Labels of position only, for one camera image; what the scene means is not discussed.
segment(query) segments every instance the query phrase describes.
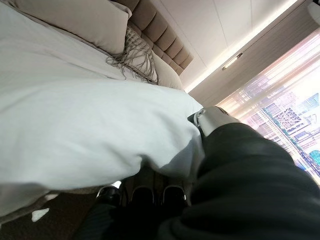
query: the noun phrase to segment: city view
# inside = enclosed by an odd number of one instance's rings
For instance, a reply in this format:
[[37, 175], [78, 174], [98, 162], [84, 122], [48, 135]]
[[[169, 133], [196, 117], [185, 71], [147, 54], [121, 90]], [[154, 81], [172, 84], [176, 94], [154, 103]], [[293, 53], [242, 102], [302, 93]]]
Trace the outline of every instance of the city view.
[[282, 146], [320, 186], [319, 30], [219, 106]]

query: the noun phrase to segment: white duvet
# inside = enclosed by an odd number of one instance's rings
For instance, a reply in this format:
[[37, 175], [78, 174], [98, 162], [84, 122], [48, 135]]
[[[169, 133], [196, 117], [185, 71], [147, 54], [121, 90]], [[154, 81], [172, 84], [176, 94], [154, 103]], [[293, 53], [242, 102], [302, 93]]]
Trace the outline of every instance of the white duvet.
[[187, 117], [202, 106], [128, 78], [103, 53], [0, 3], [0, 216], [50, 190], [132, 176], [144, 162], [194, 175], [203, 150]]

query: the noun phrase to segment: shoe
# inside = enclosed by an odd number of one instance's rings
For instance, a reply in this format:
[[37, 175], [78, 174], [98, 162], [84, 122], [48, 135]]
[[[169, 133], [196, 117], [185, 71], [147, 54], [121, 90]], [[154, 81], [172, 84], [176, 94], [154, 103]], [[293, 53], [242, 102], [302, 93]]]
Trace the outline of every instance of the shoe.
[[154, 207], [156, 205], [154, 191], [147, 186], [136, 187], [133, 190], [130, 205], [138, 208]]
[[162, 193], [161, 205], [179, 209], [187, 207], [184, 189], [178, 185], [167, 186]]
[[121, 192], [119, 188], [108, 185], [100, 188], [96, 201], [102, 204], [109, 204], [115, 207], [119, 207], [121, 203]]

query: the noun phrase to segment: black sleeve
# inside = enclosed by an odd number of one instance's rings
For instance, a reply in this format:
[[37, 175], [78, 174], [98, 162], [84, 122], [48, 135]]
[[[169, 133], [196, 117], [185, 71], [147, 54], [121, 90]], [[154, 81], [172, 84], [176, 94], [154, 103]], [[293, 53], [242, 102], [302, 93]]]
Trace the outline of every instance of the black sleeve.
[[204, 149], [192, 206], [159, 240], [320, 240], [319, 187], [279, 145], [230, 123]]

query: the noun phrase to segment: upholstered headboard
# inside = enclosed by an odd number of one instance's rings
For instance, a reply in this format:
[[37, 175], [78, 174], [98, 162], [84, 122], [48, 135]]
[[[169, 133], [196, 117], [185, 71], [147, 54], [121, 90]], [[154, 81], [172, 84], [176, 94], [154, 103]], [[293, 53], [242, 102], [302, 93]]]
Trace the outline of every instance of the upholstered headboard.
[[193, 56], [149, 0], [113, 0], [132, 11], [128, 25], [143, 38], [162, 60], [180, 75]]

